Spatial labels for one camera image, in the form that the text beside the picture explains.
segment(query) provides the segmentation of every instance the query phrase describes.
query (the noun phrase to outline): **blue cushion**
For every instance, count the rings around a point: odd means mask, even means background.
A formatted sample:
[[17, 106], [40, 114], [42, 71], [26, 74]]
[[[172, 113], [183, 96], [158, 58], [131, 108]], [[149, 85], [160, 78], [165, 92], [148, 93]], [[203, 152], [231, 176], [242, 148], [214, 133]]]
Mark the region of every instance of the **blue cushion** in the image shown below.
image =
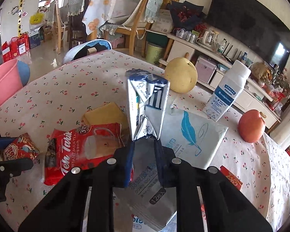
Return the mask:
[[17, 68], [20, 76], [20, 80], [22, 81], [22, 86], [28, 84], [30, 78], [30, 68], [29, 65], [22, 61], [17, 62]]

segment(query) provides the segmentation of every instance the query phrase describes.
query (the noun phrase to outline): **yellow sponge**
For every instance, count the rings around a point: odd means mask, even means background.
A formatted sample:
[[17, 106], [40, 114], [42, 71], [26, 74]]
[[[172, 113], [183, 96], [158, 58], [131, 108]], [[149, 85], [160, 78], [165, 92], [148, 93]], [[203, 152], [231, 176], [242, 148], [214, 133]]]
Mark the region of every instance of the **yellow sponge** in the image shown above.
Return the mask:
[[114, 102], [86, 112], [83, 121], [86, 125], [119, 123], [122, 130], [129, 128], [127, 116]]

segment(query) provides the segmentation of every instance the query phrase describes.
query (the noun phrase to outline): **red gift box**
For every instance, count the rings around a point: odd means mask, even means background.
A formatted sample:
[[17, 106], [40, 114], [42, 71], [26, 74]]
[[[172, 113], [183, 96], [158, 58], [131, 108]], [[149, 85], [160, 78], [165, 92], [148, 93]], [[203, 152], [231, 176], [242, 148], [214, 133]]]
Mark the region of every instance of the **red gift box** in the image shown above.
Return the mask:
[[220, 167], [220, 172], [222, 172], [222, 174], [224, 176], [226, 176], [226, 178], [231, 181], [231, 183], [238, 189], [240, 190], [243, 183], [233, 174], [231, 173], [228, 169], [226, 169], [224, 166]]
[[18, 37], [12, 37], [11, 41], [9, 42], [9, 47], [12, 58], [18, 57], [19, 56]]
[[11, 51], [7, 42], [2, 45], [2, 56], [4, 63], [12, 59]]
[[23, 54], [30, 49], [28, 32], [23, 33], [18, 38], [19, 54]]

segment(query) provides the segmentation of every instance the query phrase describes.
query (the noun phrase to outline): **white plastic bottle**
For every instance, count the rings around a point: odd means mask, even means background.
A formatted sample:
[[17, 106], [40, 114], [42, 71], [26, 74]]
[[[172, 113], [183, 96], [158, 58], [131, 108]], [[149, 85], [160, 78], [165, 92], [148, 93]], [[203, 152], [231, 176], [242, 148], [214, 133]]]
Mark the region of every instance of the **white plastic bottle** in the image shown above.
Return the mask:
[[219, 53], [221, 53], [221, 54], [223, 53], [223, 50], [225, 48], [226, 43], [227, 43], [227, 40], [224, 38], [223, 41], [221, 42], [221, 44], [219, 45], [218, 50], [217, 50]]
[[212, 120], [218, 121], [243, 91], [251, 70], [235, 60], [232, 68], [226, 72], [218, 87], [205, 105], [203, 112]]

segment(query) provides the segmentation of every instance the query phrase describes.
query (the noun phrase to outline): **cardboard box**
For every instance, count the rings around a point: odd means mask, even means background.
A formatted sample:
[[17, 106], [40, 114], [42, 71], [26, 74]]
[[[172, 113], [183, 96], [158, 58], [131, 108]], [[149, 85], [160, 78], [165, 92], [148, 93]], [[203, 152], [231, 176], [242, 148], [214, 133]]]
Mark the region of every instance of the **cardboard box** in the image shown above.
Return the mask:
[[173, 29], [173, 20], [169, 10], [160, 9], [158, 19], [152, 25], [151, 30], [164, 34], [170, 33]]
[[52, 32], [44, 34], [44, 38], [45, 38], [44, 41], [52, 40]]
[[97, 49], [95, 47], [92, 47], [87, 50], [87, 55], [91, 55], [97, 52]]

